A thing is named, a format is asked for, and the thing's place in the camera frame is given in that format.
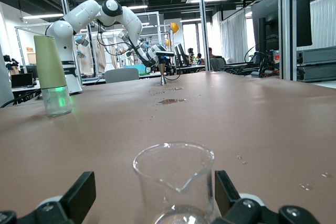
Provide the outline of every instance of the beaker rim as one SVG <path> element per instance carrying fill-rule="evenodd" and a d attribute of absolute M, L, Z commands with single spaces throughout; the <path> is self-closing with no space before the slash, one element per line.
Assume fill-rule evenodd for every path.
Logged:
<path fill-rule="evenodd" d="M 187 146 L 187 147 L 193 147 L 193 148 L 197 148 L 199 150 L 203 150 L 206 151 L 209 155 L 209 161 L 207 166 L 205 166 L 203 169 L 199 170 L 198 172 L 196 172 L 192 177 L 190 177 L 187 182 L 184 184 L 184 186 L 182 188 L 176 188 L 175 186 L 171 185 L 170 183 L 166 182 L 165 180 L 161 179 L 161 178 L 156 178 L 156 177 L 152 177 L 149 175 L 144 174 L 143 172 L 140 171 L 140 169 L 138 168 L 138 160 L 139 158 L 141 158 L 144 154 L 153 151 L 155 149 L 161 149 L 161 148 L 171 148 L 171 147 L 179 147 L 179 146 Z M 133 168 L 135 170 L 135 172 L 137 174 L 139 174 L 140 176 L 149 179 L 153 182 L 157 182 L 157 183 L 162 183 L 165 184 L 169 187 L 171 187 L 174 190 L 177 191 L 183 191 L 188 184 L 193 181 L 194 179 L 208 173 L 209 171 L 211 171 L 211 168 L 214 164 L 214 160 L 215 160 L 215 155 L 214 152 L 211 151 L 210 149 L 208 149 L 207 147 L 205 147 L 204 145 L 201 144 L 195 144 L 195 143 L 189 143 L 189 142 L 170 142 L 170 143 L 164 143 L 164 144 L 156 144 L 153 146 L 150 146 L 144 150 L 142 150 L 133 160 Z"/>

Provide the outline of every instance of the ceiling light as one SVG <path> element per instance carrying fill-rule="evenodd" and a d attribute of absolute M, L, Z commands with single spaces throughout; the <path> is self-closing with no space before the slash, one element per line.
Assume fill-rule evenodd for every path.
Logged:
<path fill-rule="evenodd" d="M 53 17 L 63 17 L 63 13 L 56 13 L 56 14 L 46 14 L 46 15 L 35 15 L 35 16 L 25 16 L 22 17 L 23 19 L 34 19 L 34 18 L 53 18 Z"/>
<path fill-rule="evenodd" d="M 209 12 L 211 11 L 212 9 L 206 9 L 205 11 L 206 12 Z M 200 10 L 188 10 L 188 11 L 185 11 L 185 12 L 181 12 L 181 14 L 186 14 L 186 13 L 199 13 Z"/>
<path fill-rule="evenodd" d="M 128 6 L 129 10 L 134 10 L 134 9 L 145 9 L 147 8 L 148 5 L 136 5 L 136 6 Z"/>
<path fill-rule="evenodd" d="M 183 22 L 192 22 L 192 21 L 199 21 L 199 20 L 201 20 L 201 18 L 184 19 L 184 20 L 180 20 L 180 22 L 183 23 Z"/>
<path fill-rule="evenodd" d="M 225 0 L 204 0 L 204 2 L 216 2 L 216 1 L 225 1 Z M 187 4 L 199 3 L 200 0 L 187 0 Z"/>

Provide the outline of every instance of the person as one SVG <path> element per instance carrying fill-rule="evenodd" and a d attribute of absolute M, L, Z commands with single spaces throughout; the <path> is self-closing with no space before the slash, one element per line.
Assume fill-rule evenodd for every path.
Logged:
<path fill-rule="evenodd" d="M 211 59 L 211 58 L 216 58 L 216 57 L 217 57 L 216 55 L 213 55 L 213 54 L 212 54 L 212 48 L 211 48 L 211 47 L 209 47 L 209 56 L 210 56 L 210 59 Z"/>
<path fill-rule="evenodd" d="M 202 59 L 202 54 L 198 53 L 197 58 L 198 58 L 197 65 L 205 65 L 204 59 Z"/>

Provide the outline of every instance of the brown table surface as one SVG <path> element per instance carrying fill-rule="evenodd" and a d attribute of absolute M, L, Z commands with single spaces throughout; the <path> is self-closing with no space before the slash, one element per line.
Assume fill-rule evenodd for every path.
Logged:
<path fill-rule="evenodd" d="M 335 223 L 336 90 L 224 72 L 167 82 L 85 87 L 71 96 L 72 113 L 56 118 L 45 116 L 42 102 L 1 109 L 0 209 L 25 215 L 93 170 L 97 199 L 86 222 L 140 223 L 134 157 L 154 144 L 187 141 L 212 149 L 214 169 L 226 170 L 240 193 L 273 211 L 298 205 Z M 164 98 L 186 102 L 156 105 Z"/>

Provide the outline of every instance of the water droplet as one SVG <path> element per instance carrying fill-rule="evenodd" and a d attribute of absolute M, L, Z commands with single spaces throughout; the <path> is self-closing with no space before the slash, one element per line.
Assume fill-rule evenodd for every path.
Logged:
<path fill-rule="evenodd" d="M 165 90 L 170 90 L 170 91 L 175 91 L 175 90 L 181 90 L 183 88 L 169 88 L 169 89 L 165 89 Z"/>
<path fill-rule="evenodd" d="M 329 174 L 329 173 L 322 173 L 322 176 L 324 178 L 333 178 L 333 176 L 331 174 Z"/>
<path fill-rule="evenodd" d="M 300 184 L 301 188 L 306 190 L 306 191 L 312 191 L 314 189 L 313 186 L 309 185 L 309 184 Z"/>
<path fill-rule="evenodd" d="M 205 162 L 204 162 L 204 159 L 202 159 L 202 158 L 201 158 L 201 165 L 202 165 L 203 168 L 205 167 Z"/>
<path fill-rule="evenodd" d="M 168 105 L 175 102 L 185 102 L 185 101 L 186 101 L 185 99 L 166 99 L 157 103 L 156 105 Z"/>

